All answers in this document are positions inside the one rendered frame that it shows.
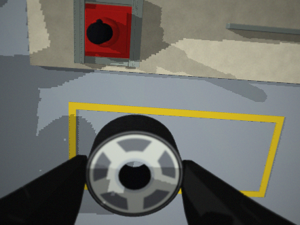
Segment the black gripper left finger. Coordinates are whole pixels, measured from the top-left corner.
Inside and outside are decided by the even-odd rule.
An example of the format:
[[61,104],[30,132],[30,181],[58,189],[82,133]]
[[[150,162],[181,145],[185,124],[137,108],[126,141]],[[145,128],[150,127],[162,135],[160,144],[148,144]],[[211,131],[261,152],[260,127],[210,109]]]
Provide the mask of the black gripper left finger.
[[0,198],[0,225],[75,225],[87,160],[76,155]]

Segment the black wheel with grey spoked rim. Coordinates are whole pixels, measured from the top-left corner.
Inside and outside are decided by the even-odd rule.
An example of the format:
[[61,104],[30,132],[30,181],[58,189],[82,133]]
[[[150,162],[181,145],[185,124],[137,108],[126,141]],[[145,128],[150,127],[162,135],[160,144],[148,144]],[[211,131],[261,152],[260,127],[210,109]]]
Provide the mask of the black wheel with grey spoked rim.
[[[139,167],[129,162],[142,162]],[[111,213],[141,217],[169,205],[183,184],[184,167],[171,132],[158,120],[126,115],[97,134],[85,167],[92,198]]]

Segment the yellow rectangular outline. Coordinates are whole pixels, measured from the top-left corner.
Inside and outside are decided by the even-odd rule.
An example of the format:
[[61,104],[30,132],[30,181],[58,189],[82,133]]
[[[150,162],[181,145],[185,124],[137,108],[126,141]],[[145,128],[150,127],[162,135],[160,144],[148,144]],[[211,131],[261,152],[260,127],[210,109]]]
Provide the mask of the yellow rectangular outline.
[[274,135],[271,141],[267,162],[261,182],[259,192],[256,191],[241,191],[249,197],[264,197],[271,173],[271,168],[274,162],[282,125],[284,122],[284,116],[266,116],[256,114],[236,114],[226,112],[215,112],[215,111],[196,111],[186,109],[166,109],[156,107],[137,107],[127,105],[107,105],[97,103],[78,103],[69,102],[69,159],[76,156],[76,109],[83,110],[94,110],[94,111],[114,111],[124,113],[135,113],[135,114],[155,114],[165,116],[186,116],[196,118],[216,118],[216,119],[227,119],[227,120],[247,120],[257,122],[276,122]]

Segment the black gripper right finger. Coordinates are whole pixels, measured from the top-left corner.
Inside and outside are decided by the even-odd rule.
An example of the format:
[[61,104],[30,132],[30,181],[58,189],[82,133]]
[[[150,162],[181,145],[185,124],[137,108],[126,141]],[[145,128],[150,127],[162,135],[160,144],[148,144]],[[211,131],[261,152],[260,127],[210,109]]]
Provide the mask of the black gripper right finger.
[[296,225],[266,209],[192,160],[181,186],[188,225]]

